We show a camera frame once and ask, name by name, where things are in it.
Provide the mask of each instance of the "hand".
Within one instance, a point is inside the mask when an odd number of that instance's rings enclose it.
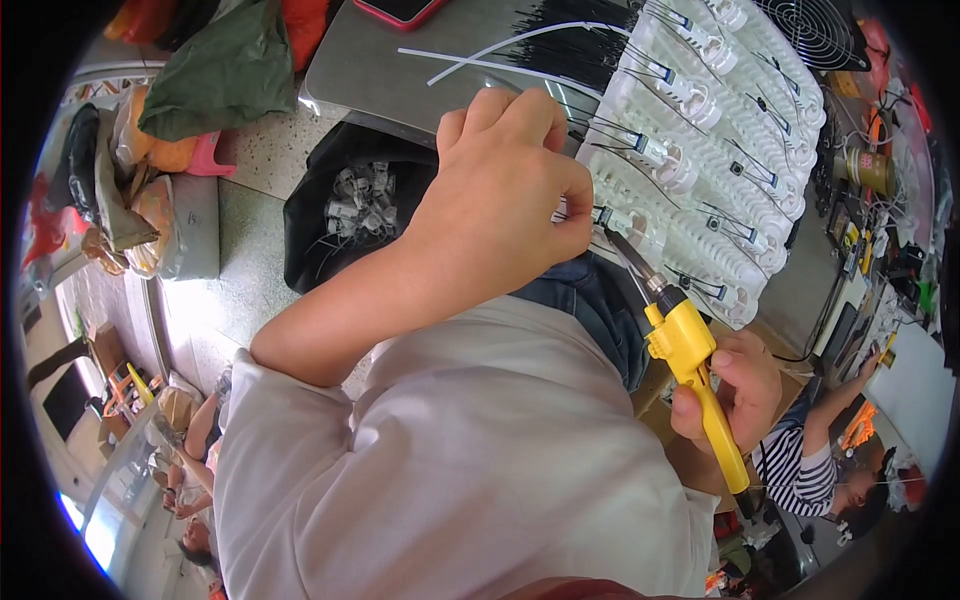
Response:
[[[196,512],[197,509],[195,509],[192,504],[178,504],[177,508],[174,510],[174,516],[177,519],[185,519],[188,516],[192,516]]]
[[[754,333],[741,329],[717,338],[710,370],[722,379],[717,399],[727,414],[733,440],[741,452],[750,452],[770,431],[780,404],[782,386],[777,362]],[[701,451],[712,455],[702,419],[700,400],[693,390],[677,386],[670,425]]]
[[[513,292],[589,246],[593,182],[557,154],[560,105],[542,89],[481,89],[444,115],[440,170],[399,242],[443,274],[465,308]],[[561,196],[568,218],[552,223]]]
[[[862,380],[867,381],[876,371],[876,365],[880,362],[880,348],[876,344],[870,348],[872,354],[863,360],[863,364],[860,365],[860,372],[856,374],[857,377],[860,377]]]

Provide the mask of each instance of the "yellow soldering iron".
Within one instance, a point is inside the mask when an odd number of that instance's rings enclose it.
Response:
[[[716,350],[716,341],[700,312],[679,287],[654,271],[616,231],[605,228],[628,273],[643,296],[643,309],[654,330],[647,335],[650,355],[662,358],[679,383],[693,390],[703,408],[704,431],[713,448],[727,487],[745,518],[753,518],[754,504],[747,493],[750,477],[733,440],[727,416],[710,385],[706,361]]]

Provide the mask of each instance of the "white tube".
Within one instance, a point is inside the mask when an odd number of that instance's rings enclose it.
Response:
[[[596,28],[598,28],[598,29],[606,29],[606,30],[608,30],[608,31],[613,31],[613,32],[616,32],[616,33],[618,33],[618,34],[621,34],[622,36],[630,37],[630,32],[628,32],[627,30],[622,29],[622,28],[620,28],[620,27],[616,27],[616,26],[614,26],[614,25],[608,25],[607,23],[600,23],[600,22],[598,22],[598,21],[570,21],[569,23],[558,23],[557,25],[550,25],[549,27],[541,27],[541,28],[539,28],[539,29],[535,29],[535,30],[532,31],[532,32],[527,32],[526,34],[520,34],[519,36],[514,36],[514,37],[511,37],[510,39],[504,39],[504,40],[501,41],[501,42],[495,43],[493,46],[490,46],[490,47],[488,47],[488,48],[484,48],[484,49],[481,50],[480,52],[477,52],[476,54],[470,55],[469,59],[470,59],[470,60],[477,60],[477,59],[483,58],[483,57],[485,57],[487,54],[489,54],[489,53],[491,53],[491,52],[496,52],[496,51],[499,50],[500,48],[503,48],[503,47],[505,47],[505,46],[509,46],[510,44],[517,43],[517,42],[519,42],[519,41],[522,41],[522,40],[524,40],[524,39],[527,39],[528,37],[539,36],[540,34],[547,34],[547,33],[550,33],[550,32],[556,32],[556,31],[559,31],[559,30],[561,30],[561,29],[572,29],[572,28],[574,28],[574,27],[580,27],[580,28],[586,29],[586,30],[588,30],[588,31],[591,30],[591,29],[593,29],[594,27],[596,27]],[[435,75],[435,76],[433,77],[433,79],[431,79],[430,81],[428,81],[426,84],[427,84],[427,85],[433,85],[433,84],[435,84],[436,82],[438,82],[439,80],[443,79],[444,77],[446,77],[446,76],[449,75],[450,73],[453,73],[454,71],[456,71],[456,70],[459,69],[460,67],[464,66],[465,64],[468,64],[468,63],[465,62],[465,61],[457,62],[457,63],[454,64],[453,66],[448,67],[443,73],[440,73],[440,74],[438,74],[438,75]]]
[[[408,54],[414,57],[424,57],[425,59],[437,59],[437,60],[449,60],[451,62],[462,62],[463,64],[473,64],[476,66],[485,66],[489,69],[496,69],[498,71],[509,71],[511,73],[519,73],[521,75],[529,75],[531,77],[536,77],[539,79],[546,79],[550,82],[556,82],[560,85],[566,85],[572,89],[579,91],[582,94],[593,98],[597,102],[603,102],[603,95],[595,89],[590,89],[585,85],[578,84],[572,80],[567,79],[566,77],[558,77],[556,75],[550,75],[549,73],[541,73],[539,71],[534,71],[533,69],[524,69],[518,66],[511,66],[510,64],[499,64],[497,62],[487,62],[486,60],[473,60],[466,59],[464,57],[454,57],[449,54],[437,54],[436,52],[424,52],[422,50],[413,50],[411,48],[397,48],[397,52],[400,54]]]

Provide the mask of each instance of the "gray tabletop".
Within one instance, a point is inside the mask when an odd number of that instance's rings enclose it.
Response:
[[[467,106],[485,85],[538,84],[534,78],[464,66],[426,82],[450,62],[398,54],[399,47],[466,57],[514,35],[516,10],[529,0],[450,0],[414,32],[403,32],[356,8],[337,12],[307,69],[300,99],[328,102],[436,133],[445,112]]]

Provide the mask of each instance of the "striped shirt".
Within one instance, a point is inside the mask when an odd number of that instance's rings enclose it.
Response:
[[[833,506],[837,467],[829,444],[803,456],[804,428],[775,431],[763,439],[766,464],[758,446],[753,451],[756,474],[777,506],[800,516],[824,516]]]

